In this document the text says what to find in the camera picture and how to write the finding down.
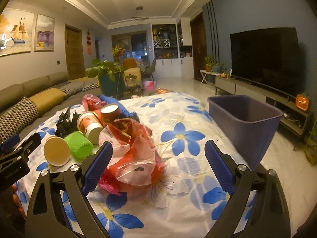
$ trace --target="green sponge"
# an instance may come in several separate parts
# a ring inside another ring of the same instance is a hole
[[[64,139],[70,148],[72,157],[77,160],[84,160],[93,153],[94,145],[79,131],[71,133]]]

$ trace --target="flat screen tv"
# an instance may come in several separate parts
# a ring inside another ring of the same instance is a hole
[[[303,92],[304,60],[296,28],[267,28],[230,35],[232,75],[291,96]]]

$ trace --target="houndstooth pillow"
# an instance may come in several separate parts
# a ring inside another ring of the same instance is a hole
[[[60,87],[59,89],[66,94],[66,99],[72,95],[75,95],[82,91],[84,87],[83,82],[71,82],[66,84],[65,86]]]
[[[38,117],[38,110],[33,102],[24,97],[10,110],[0,116],[0,142],[19,134]]]
[[[94,88],[98,88],[98,83],[89,84],[89,85],[83,87],[82,91],[85,92],[85,91],[89,91],[89,90],[94,89]]]

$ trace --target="teal planter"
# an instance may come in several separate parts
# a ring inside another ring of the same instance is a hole
[[[221,73],[221,71],[222,71],[222,66],[221,66],[221,65],[214,65],[214,66],[212,67],[212,71],[213,71],[214,73]]]
[[[107,97],[115,97],[118,99],[126,90],[122,74],[119,72],[115,73],[115,82],[110,79],[109,75],[99,75],[98,79],[101,92]]]

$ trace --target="sofa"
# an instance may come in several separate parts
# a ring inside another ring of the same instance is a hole
[[[21,125],[21,118],[25,118],[25,114],[30,113],[32,116],[22,121],[23,128],[14,131],[19,134],[20,140],[57,111],[81,104],[84,95],[100,96],[101,89],[97,82],[95,78],[69,81],[67,72],[59,72],[0,90],[0,143],[7,139],[8,129]],[[24,109],[17,112],[16,108],[21,103]]]

